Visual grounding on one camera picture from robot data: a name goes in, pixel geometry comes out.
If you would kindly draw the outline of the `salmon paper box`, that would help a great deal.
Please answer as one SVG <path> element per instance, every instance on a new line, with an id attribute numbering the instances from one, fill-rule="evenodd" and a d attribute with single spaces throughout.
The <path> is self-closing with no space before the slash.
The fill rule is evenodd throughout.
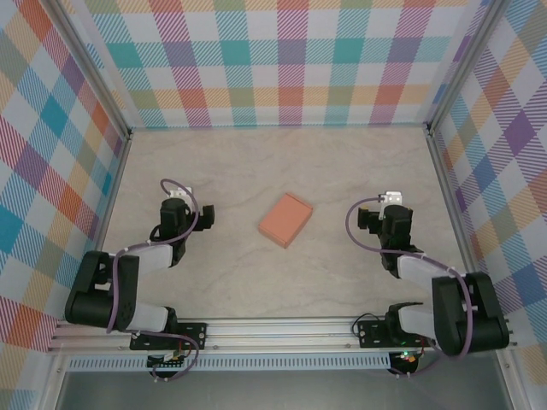
<path id="1" fill-rule="evenodd" d="M 286 249 L 305 227 L 312 213 L 310 204 L 291 193 L 285 193 L 262 219 L 258 231 Z"/>

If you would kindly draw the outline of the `small black controller board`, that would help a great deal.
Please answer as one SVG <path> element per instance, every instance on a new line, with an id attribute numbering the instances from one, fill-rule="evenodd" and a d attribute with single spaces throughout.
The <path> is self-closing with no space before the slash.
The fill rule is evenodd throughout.
<path id="1" fill-rule="evenodd" d="M 185 354 L 154 354 L 146 359 L 146 366 L 149 368 L 183 368 L 187 362 Z"/>
<path id="2" fill-rule="evenodd" d="M 409 372 L 412 368 L 416 368 L 422 356 L 418 351 L 400 351 L 390 354 L 391 367 L 398 369 L 400 372 Z"/>

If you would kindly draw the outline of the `aluminium table side rail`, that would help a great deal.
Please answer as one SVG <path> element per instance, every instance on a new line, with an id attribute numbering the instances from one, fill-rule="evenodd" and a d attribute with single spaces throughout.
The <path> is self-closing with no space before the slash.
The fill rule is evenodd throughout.
<path id="1" fill-rule="evenodd" d="M 131 139 L 123 138 L 97 244 L 83 256 L 65 306 L 65 318 L 73 324 L 124 330 L 135 311 L 137 278 L 131 274 L 137 271 L 138 259 L 117 259 L 114 253 L 103 250 L 130 147 Z"/>
<path id="2" fill-rule="evenodd" d="M 448 168 L 442 159 L 434 132 L 428 128 L 428 124 L 424 125 L 424 135 L 438 183 L 429 214 L 433 222 L 427 223 L 428 231 L 425 234 L 428 237 L 426 251 L 431 258 L 446 266 L 451 277 L 455 278 L 457 272 L 461 279 L 456 282 L 466 283 L 467 287 L 462 290 L 462 294 L 467 294 L 471 302 L 477 302 L 479 293 L 474 294 L 478 287 L 473 277 L 480 272 L 479 264 L 473 254 L 471 240 L 465 232 Z"/>

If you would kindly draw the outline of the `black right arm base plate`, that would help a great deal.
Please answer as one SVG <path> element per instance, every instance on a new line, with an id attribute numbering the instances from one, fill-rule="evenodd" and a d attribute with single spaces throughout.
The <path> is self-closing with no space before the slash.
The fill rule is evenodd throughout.
<path id="1" fill-rule="evenodd" d="M 429 342 L 421 336 L 394 331 L 384 320 L 363 320 L 357 323 L 361 349 L 428 348 Z"/>

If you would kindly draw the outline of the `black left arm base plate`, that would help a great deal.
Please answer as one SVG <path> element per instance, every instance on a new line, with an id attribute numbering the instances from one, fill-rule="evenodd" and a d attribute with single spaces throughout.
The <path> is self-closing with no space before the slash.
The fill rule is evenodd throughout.
<path id="1" fill-rule="evenodd" d="M 205 337 L 207 336 L 206 323 L 184 323 L 179 322 L 172 330 L 163 331 L 163 333 L 185 336 L 192 339 L 200 349 L 205 346 Z M 154 334 L 133 333 L 129 343 L 130 350 L 179 350 L 179 347 L 188 349 L 190 342 L 183 341 L 177 337 L 162 337 Z"/>

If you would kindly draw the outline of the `long aluminium mounting rail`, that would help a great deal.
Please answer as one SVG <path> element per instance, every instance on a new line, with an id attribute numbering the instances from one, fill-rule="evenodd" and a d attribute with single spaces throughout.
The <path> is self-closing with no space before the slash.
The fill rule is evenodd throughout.
<path id="1" fill-rule="evenodd" d="M 352 318 L 205 319 L 203 354 L 356 352 L 364 334 Z M 136 354 L 130 334 L 61 322 L 50 354 Z"/>

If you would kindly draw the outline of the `slanted aluminium frame post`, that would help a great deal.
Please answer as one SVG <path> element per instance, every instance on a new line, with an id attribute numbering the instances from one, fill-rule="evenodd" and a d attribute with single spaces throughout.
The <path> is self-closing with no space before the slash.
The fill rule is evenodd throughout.
<path id="1" fill-rule="evenodd" d="M 479 0 L 425 119 L 424 131 L 427 138 L 434 137 L 449 113 L 463 83 L 475 67 L 509 4 L 510 0 Z"/>
<path id="2" fill-rule="evenodd" d="M 91 88 L 97 95 L 97 99 L 103 105 L 107 116 L 115 125 L 116 130 L 121 133 L 125 140 L 130 140 L 131 129 L 123 118 L 108 86 L 103 80 L 97 65 L 91 58 L 88 49 L 85 47 L 85 43 L 70 20 L 68 13 L 62 7 L 59 0 L 39 1 L 73 54 L 74 60 L 85 78 L 89 81 Z"/>

